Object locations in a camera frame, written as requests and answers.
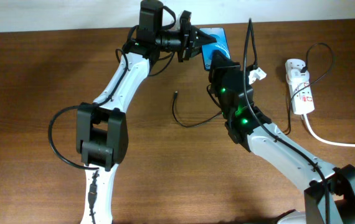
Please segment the blue Galaxy smartphone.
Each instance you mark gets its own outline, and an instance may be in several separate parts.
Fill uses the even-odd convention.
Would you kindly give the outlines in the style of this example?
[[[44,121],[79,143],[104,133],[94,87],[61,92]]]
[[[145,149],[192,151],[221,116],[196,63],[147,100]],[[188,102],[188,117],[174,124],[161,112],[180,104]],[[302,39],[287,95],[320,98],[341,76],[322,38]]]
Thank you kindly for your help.
[[[230,51],[225,35],[225,30],[222,27],[200,28],[204,33],[214,37],[215,43],[202,46],[202,58],[204,62],[205,71],[211,69],[212,54],[214,51],[219,50],[224,56],[230,59]]]

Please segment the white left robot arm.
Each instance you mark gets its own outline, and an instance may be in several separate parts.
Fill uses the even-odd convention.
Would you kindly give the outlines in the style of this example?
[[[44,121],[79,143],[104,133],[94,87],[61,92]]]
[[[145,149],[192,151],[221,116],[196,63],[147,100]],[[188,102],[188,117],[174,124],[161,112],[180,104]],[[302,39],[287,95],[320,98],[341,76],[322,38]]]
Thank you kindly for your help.
[[[161,1],[142,1],[138,25],[131,28],[119,50],[121,59],[111,81],[92,104],[77,110],[76,148],[86,178],[82,223],[112,223],[111,198],[116,170],[128,148],[126,112],[142,81],[151,75],[162,52],[179,62],[202,52],[215,38],[191,24],[183,11],[163,25],[163,12],[174,12]]]

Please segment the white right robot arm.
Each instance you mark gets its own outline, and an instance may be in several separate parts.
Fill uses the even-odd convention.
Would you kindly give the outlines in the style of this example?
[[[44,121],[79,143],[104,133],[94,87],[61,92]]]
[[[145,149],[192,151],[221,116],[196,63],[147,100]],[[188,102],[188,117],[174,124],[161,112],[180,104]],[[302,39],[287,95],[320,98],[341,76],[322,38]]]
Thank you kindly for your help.
[[[240,64],[212,53],[209,81],[234,143],[278,169],[303,192],[305,210],[290,210],[276,223],[355,223],[355,167],[316,157],[284,135],[252,101],[253,89]]]

